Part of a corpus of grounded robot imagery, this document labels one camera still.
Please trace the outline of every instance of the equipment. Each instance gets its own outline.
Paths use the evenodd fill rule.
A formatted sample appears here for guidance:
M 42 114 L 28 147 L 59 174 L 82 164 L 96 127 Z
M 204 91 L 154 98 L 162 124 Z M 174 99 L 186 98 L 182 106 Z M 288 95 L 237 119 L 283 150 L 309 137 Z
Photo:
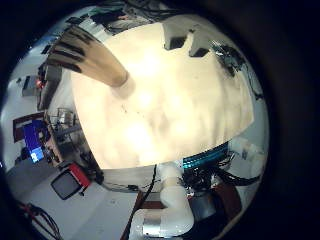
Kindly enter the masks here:
M 55 240 L 62 240 L 62 237 L 60 235 L 60 230 L 56 222 L 53 220 L 53 218 L 42 208 L 37 207 L 31 203 L 24 204 L 20 201 L 17 201 L 18 206 L 20 210 L 23 211 L 25 216 L 30 220 L 34 221 L 35 224 L 37 224 L 40 228 L 42 228 L 46 233 L 48 233 L 53 239 Z M 50 232 L 47 227 L 45 227 L 37 218 L 40 216 L 46 223 L 46 225 L 52 230 Z
M 51 187 L 62 200 L 66 200 L 81 188 L 80 195 L 84 195 L 84 191 L 90 185 L 90 180 L 81 168 L 76 164 L 68 164 L 68 169 L 63 171 L 52 182 Z
M 23 126 L 24 140 L 34 163 L 44 158 L 39 132 L 42 132 L 45 140 L 48 139 L 49 133 L 42 120 L 32 120 L 31 123 Z
M 144 17 L 177 13 L 155 10 L 151 3 L 137 6 L 126 1 L 135 13 L 147 10 Z M 230 74 L 221 71 L 220 59 L 209 51 L 213 36 L 223 42 L 219 53 Z M 74 39 L 81 44 L 75 45 Z M 232 159 L 227 142 L 254 121 L 245 79 L 234 72 L 241 69 L 244 59 L 231 47 L 231 40 L 196 15 L 133 28 L 104 44 L 109 50 L 72 26 L 51 48 L 47 63 L 73 70 L 70 78 L 79 120 L 102 169 L 158 164 L 160 199 L 166 208 L 146 210 L 138 204 L 129 238 L 182 235 L 194 224 L 186 188 L 207 193 L 214 174 L 234 185 L 258 179 L 249 181 L 220 169 Z M 172 162 L 182 158 L 182 167 Z M 156 167 L 141 202 L 151 192 L 155 174 Z M 55 190 L 65 190 L 59 182 L 53 182 Z M 73 190 L 65 191 L 65 198 L 79 188 L 75 182 L 70 186 Z
M 212 41 L 212 43 L 212 48 L 220 59 L 222 66 L 229 71 L 232 77 L 234 77 L 235 71 L 241 71 L 241 68 L 245 63 L 244 58 L 233 47 L 221 45 L 215 41 Z

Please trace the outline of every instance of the red object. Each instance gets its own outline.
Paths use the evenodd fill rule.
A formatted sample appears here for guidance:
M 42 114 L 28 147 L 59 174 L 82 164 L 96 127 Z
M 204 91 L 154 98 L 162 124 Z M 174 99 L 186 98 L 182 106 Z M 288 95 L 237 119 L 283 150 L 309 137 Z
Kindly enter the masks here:
M 91 184 L 88 177 L 84 174 L 84 172 L 76 163 L 71 163 L 69 165 L 69 170 L 84 188 L 87 188 Z
M 38 89 L 42 89 L 42 88 L 44 87 L 44 84 L 43 84 L 43 82 L 41 81 L 40 78 L 37 78 L 36 87 L 37 87 Z

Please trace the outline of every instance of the black frame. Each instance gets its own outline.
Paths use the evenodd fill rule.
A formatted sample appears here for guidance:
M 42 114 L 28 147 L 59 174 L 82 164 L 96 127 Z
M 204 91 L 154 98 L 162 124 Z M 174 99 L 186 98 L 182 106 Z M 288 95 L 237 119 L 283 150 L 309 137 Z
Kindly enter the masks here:
M 65 15 L 93 2 L 100 1 L 1 2 L 0 29 L 6 33 L 0 39 L 2 101 L 5 101 L 6 79 L 35 38 L 42 36 Z M 315 180 L 319 169 L 317 93 L 320 54 L 316 30 L 319 2 L 168 2 L 190 7 L 224 29 L 249 58 L 267 100 L 271 145 L 266 172 L 253 203 L 224 239 L 305 239 L 317 236 L 320 188 Z M 0 195 L 2 237 L 45 239 L 18 211 L 2 172 Z
M 59 180 L 63 175 L 65 175 L 65 174 L 70 174 L 70 175 L 73 177 L 74 181 L 78 184 L 78 187 L 77 187 L 74 191 L 72 191 L 69 195 L 63 197 L 63 196 L 61 196 L 60 193 L 55 189 L 54 184 L 55 184 L 56 181 L 58 181 L 58 180 Z M 72 195 L 74 195 L 75 193 L 77 193 L 77 192 L 82 188 L 82 185 L 77 181 L 77 179 L 73 176 L 73 174 L 71 173 L 71 171 L 70 171 L 69 169 L 67 169 L 67 170 L 63 171 L 62 173 L 60 173 L 55 179 L 53 179 L 53 181 L 51 182 L 50 185 L 51 185 L 51 187 L 53 188 L 53 190 L 56 192 L 56 194 L 57 194 L 62 200 L 66 200 L 66 199 L 70 198 Z

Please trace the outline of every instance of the cable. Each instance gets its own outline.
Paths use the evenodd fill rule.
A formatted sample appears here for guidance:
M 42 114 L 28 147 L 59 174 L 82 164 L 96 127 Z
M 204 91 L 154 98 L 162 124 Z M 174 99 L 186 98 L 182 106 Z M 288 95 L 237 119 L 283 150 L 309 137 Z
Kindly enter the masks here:
M 52 219 L 52 217 L 42 208 L 34 206 L 33 204 L 24 204 L 17 200 L 17 203 L 27 216 L 33 220 L 40 228 L 42 228 L 46 233 L 48 233 L 55 240 L 62 240 L 60 235 L 60 230 L 56 222 Z M 41 216 L 47 225 L 53 231 L 53 234 L 36 218 L 36 216 Z
M 206 195 L 207 192 L 195 192 L 194 195 L 192 197 L 203 197 L 204 195 Z
M 165 18 L 174 16 L 177 14 L 185 13 L 185 12 L 182 12 L 181 10 L 174 10 L 174 9 L 167 9 L 167 10 L 151 9 L 149 6 L 150 1 L 146 1 L 142 3 L 140 6 L 135 5 L 129 1 L 127 1 L 126 3 L 129 7 L 135 8 L 140 12 L 142 12 L 144 16 L 149 18 L 149 20 L 156 21 L 156 22 L 162 21 Z
M 150 186 L 148 188 L 148 191 L 146 192 L 146 194 L 143 196 L 143 198 L 141 199 L 141 201 L 139 202 L 137 208 L 135 211 L 137 211 L 138 209 L 140 209 L 142 207 L 142 205 L 144 204 L 144 202 L 146 201 L 146 199 L 148 198 L 149 194 L 151 193 L 152 189 L 153 189 L 153 186 L 154 186 L 154 183 L 155 183 L 155 178 L 156 178 L 156 173 L 157 173 L 157 164 L 154 165 L 154 168 L 153 168 L 153 175 L 152 175 L 152 181 L 150 183 Z
M 104 182 L 104 183 L 106 183 L 106 184 L 110 184 L 110 185 L 114 185 L 114 186 L 119 186 L 119 187 L 128 188 L 128 185 L 122 185 L 122 184 L 111 183 L 111 182 Z
M 104 183 L 101 183 L 100 186 L 103 187 L 105 190 L 111 191 L 111 192 L 121 192 L 121 193 L 132 193 L 132 192 L 135 192 L 135 191 L 132 191 L 132 190 L 128 190 L 126 188 L 121 188 L 121 189 L 120 188 L 110 188 Z
M 213 167 L 213 171 L 217 174 L 219 178 L 221 178 L 222 181 L 234 186 L 248 186 L 252 183 L 257 182 L 260 179 L 260 175 L 253 178 L 237 177 L 229 172 L 220 169 L 219 167 Z
M 140 200 L 140 202 L 136 205 L 136 207 L 132 210 L 132 213 L 133 213 L 133 214 L 132 214 L 131 218 L 129 219 L 130 226 L 129 226 L 129 228 L 128 228 L 128 231 L 124 234 L 124 239 L 129 239 L 129 232 L 130 232 L 132 217 L 133 217 L 134 213 L 135 213 L 138 209 L 140 209 L 140 208 L 142 207 L 143 203 L 146 201 L 146 199 L 148 198 L 149 194 L 151 193 L 151 191 L 152 191 L 152 189 L 153 189 L 153 186 L 154 186 L 154 183 L 155 183 L 156 174 L 157 174 L 157 164 L 154 165 L 152 180 L 151 180 L 150 186 L 149 186 L 149 188 L 148 188 L 148 191 L 147 191 L 146 194 L 143 196 L 143 198 Z
M 154 183 L 156 183 L 156 182 L 160 182 L 161 180 L 160 179 L 158 179 L 158 180 L 155 180 L 154 181 Z M 146 185 L 146 186 L 143 186 L 143 187 L 140 187 L 140 188 L 146 188 L 146 187 L 149 187 L 151 185 L 151 183 L 149 183 L 148 185 Z
M 234 159 L 236 153 L 235 152 L 231 152 L 229 151 L 229 153 L 231 153 L 228 157 L 228 159 L 225 161 L 225 159 L 223 159 L 222 161 L 218 162 L 218 166 L 219 167 L 223 167 L 223 166 L 226 166 L 228 164 L 231 163 L 231 161 Z

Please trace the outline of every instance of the white cloth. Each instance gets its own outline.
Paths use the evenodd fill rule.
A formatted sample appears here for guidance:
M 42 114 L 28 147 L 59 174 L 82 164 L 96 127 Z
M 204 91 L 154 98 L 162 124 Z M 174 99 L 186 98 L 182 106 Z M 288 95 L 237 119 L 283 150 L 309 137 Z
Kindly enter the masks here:
M 162 24 L 144 25 L 104 43 L 129 72 L 120 88 L 71 73 L 80 123 L 102 169 L 194 155 L 253 122 L 243 74 L 229 76 L 211 51 L 189 57 L 191 43 L 192 34 L 182 48 L 167 51 Z

